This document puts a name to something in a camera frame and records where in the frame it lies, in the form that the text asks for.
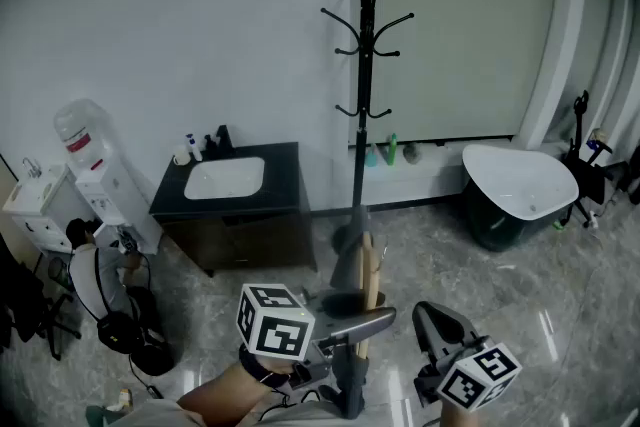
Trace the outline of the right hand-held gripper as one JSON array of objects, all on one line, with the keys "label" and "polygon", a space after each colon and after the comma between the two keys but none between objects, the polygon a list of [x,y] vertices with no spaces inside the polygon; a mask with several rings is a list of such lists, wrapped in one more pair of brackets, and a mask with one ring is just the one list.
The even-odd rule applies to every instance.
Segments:
[{"label": "right hand-held gripper", "polygon": [[448,307],[420,301],[412,322],[428,357],[414,379],[423,406],[443,400],[476,411],[498,399],[522,371],[505,344],[479,334],[469,319]]}]

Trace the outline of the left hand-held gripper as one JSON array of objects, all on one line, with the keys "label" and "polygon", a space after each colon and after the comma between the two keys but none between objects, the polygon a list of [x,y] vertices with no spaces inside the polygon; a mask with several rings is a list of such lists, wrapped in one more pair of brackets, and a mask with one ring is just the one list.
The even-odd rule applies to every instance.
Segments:
[{"label": "left hand-held gripper", "polygon": [[[396,319],[395,307],[368,312],[367,332]],[[298,296],[282,284],[244,284],[236,320],[244,348],[254,356],[292,365],[287,388],[296,390],[335,374],[341,385],[362,388],[369,362],[358,356],[366,320],[364,293],[329,290]]]}]

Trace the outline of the wooden clothes hanger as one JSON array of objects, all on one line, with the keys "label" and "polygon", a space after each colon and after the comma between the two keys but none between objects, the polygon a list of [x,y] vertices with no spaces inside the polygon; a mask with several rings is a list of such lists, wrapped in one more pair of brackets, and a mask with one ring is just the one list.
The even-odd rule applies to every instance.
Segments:
[{"label": "wooden clothes hanger", "polygon": [[364,232],[361,253],[361,288],[364,291],[365,312],[368,313],[377,307],[380,270],[383,257],[374,246],[373,236],[370,232]]}]

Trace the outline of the dark grey garment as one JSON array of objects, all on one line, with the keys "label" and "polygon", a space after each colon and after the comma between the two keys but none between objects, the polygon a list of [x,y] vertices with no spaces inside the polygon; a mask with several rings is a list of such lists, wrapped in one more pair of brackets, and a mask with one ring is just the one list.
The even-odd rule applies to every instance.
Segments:
[{"label": "dark grey garment", "polygon": [[368,361],[357,355],[355,338],[365,311],[361,250],[368,221],[367,208],[355,207],[350,222],[336,231],[333,240],[338,260],[330,285],[338,291],[337,307],[347,320],[347,333],[338,337],[344,344],[336,348],[332,370],[338,386],[336,404],[348,420],[356,419],[364,408],[362,387],[368,369]]}]

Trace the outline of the person's left forearm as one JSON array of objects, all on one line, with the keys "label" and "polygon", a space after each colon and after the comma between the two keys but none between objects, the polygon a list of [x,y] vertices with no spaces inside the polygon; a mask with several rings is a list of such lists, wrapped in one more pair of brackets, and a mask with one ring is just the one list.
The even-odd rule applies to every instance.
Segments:
[{"label": "person's left forearm", "polygon": [[270,390],[238,362],[183,395],[177,404],[199,414],[207,427],[235,427]]}]

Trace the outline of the person's right forearm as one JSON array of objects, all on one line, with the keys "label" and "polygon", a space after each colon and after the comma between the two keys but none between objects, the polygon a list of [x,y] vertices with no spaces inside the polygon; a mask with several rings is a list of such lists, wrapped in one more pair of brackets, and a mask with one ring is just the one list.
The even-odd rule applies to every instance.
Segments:
[{"label": "person's right forearm", "polygon": [[443,401],[440,427],[479,427],[479,417],[476,412],[467,412],[450,402]]}]

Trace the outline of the black wristband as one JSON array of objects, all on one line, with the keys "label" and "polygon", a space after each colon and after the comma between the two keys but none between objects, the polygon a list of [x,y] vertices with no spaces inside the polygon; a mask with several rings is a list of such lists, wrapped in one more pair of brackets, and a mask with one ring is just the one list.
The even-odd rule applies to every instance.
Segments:
[{"label": "black wristband", "polygon": [[284,386],[293,373],[293,363],[290,360],[255,355],[245,344],[239,348],[239,361],[258,383],[272,389]]}]

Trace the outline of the white bathtub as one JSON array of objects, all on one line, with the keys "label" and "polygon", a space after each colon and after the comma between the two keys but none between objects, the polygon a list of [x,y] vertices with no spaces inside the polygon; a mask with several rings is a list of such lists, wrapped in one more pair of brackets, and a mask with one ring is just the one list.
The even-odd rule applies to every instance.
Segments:
[{"label": "white bathtub", "polygon": [[489,251],[523,243],[557,220],[579,195],[570,170],[543,152],[473,143],[464,148],[462,162],[468,226]]}]

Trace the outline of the black vanity cabinet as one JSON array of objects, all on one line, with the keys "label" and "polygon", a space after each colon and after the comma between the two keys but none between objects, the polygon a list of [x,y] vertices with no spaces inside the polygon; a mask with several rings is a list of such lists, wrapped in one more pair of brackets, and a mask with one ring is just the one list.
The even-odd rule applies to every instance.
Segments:
[{"label": "black vanity cabinet", "polygon": [[317,269],[298,143],[237,147],[228,159],[211,159],[205,151],[203,157],[206,164],[232,168],[259,158],[262,183],[248,196],[189,199],[185,190],[198,164],[169,164],[150,214],[186,256],[208,275],[284,266]]}]

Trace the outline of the white sink basin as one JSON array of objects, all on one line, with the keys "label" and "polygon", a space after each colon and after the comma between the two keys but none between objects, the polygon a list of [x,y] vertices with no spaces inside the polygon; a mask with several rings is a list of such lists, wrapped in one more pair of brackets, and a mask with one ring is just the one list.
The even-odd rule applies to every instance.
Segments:
[{"label": "white sink basin", "polygon": [[264,169],[260,157],[202,162],[191,170],[184,196],[189,200],[252,196],[262,187]]}]

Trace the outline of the person's light grey clothing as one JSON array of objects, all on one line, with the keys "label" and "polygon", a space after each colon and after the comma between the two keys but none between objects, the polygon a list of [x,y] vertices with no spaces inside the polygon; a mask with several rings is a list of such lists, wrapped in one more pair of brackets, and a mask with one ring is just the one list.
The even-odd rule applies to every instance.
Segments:
[{"label": "person's light grey clothing", "polygon": [[[108,427],[207,427],[203,417],[168,400],[149,401]],[[357,427],[329,402],[310,401],[285,408],[250,427]]]}]

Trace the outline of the black faucet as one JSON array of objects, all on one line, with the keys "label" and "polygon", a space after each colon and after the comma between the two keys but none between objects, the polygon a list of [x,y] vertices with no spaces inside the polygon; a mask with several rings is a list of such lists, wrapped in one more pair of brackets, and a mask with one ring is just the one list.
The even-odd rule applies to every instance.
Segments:
[{"label": "black faucet", "polygon": [[220,125],[214,135],[206,134],[204,139],[205,150],[212,154],[233,154],[235,151],[226,125]]}]

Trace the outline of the black coat rack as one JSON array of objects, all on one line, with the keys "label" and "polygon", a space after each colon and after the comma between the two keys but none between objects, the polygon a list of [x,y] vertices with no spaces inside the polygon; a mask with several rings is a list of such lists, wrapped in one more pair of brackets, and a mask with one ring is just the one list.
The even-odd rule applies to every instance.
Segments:
[{"label": "black coat rack", "polygon": [[[358,121],[356,130],[356,150],[355,150],[355,163],[353,174],[353,194],[351,205],[351,217],[352,210],[355,207],[363,205],[362,193],[364,184],[364,170],[365,170],[365,155],[367,149],[367,121],[369,119],[383,118],[392,113],[390,109],[387,109],[379,114],[375,114],[371,111],[371,92],[372,92],[372,73],[373,62],[376,56],[378,57],[398,57],[400,53],[398,51],[393,52],[380,52],[375,48],[376,42],[379,37],[389,28],[394,27],[406,20],[414,17],[413,13],[409,13],[401,18],[398,18],[386,25],[381,29],[375,28],[375,9],[377,0],[359,0],[360,1],[360,18],[359,27],[354,28],[350,23],[329,10],[323,8],[321,12],[329,16],[334,21],[347,27],[353,34],[357,46],[352,51],[346,51],[337,48],[335,53],[345,56],[357,56],[358,57],[358,72],[357,72],[357,103],[356,110],[349,112],[343,109],[340,105],[336,105],[335,109],[342,114],[355,118]],[[335,314],[339,317],[344,317],[339,313],[337,307],[338,291],[334,289],[323,300],[323,308],[329,314]]]}]

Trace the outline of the white water dispenser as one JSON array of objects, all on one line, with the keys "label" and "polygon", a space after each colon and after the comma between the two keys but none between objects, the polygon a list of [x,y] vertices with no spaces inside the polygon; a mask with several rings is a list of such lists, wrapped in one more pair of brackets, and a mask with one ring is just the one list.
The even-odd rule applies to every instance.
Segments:
[{"label": "white water dispenser", "polygon": [[157,253],[162,229],[149,214],[149,204],[118,157],[82,170],[76,186],[104,224],[131,234],[140,252]]}]

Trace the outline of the green object on floor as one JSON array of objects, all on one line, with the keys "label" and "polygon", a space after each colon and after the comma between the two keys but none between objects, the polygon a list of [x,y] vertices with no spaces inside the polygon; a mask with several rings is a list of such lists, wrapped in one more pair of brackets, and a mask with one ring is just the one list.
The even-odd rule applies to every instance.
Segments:
[{"label": "green object on floor", "polygon": [[85,419],[88,427],[110,427],[126,415],[125,411],[112,411],[97,405],[89,405],[85,409]]}]

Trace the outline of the clear water jug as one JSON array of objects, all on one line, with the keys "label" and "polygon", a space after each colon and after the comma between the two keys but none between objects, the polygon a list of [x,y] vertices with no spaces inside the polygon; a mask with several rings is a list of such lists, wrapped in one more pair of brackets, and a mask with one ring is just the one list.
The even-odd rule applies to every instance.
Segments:
[{"label": "clear water jug", "polygon": [[111,153],[101,113],[93,100],[77,99],[54,115],[54,128],[76,170],[95,170]]}]

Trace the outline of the black office chair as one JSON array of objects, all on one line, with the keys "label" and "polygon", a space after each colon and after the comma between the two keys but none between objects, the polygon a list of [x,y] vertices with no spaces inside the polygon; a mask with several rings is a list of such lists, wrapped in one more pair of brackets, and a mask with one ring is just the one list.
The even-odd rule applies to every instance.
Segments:
[{"label": "black office chair", "polygon": [[20,339],[28,342],[35,335],[46,339],[51,356],[57,361],[61,354],[55,349],[53,329],[71,334],[80,340],[82,335],[57,320],[65,302],[73,297],[63,293],[56,301],[44,295],[44,283],[23,263],[18,263],[0,234],[0,306],[12,314],[10,326]]}]

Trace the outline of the small white sink cabinet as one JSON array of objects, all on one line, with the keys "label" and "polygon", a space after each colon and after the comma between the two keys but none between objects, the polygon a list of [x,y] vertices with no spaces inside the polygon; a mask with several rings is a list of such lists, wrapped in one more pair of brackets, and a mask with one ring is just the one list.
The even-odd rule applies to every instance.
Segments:
[{"label": "small white sink cabinet", "polygon": [[66,164],[52,165],[38,178],[20,180],[2,210],[45,254],[71,254],[71,243],[66,236],[68,223],[75,218],[91,217]]}]

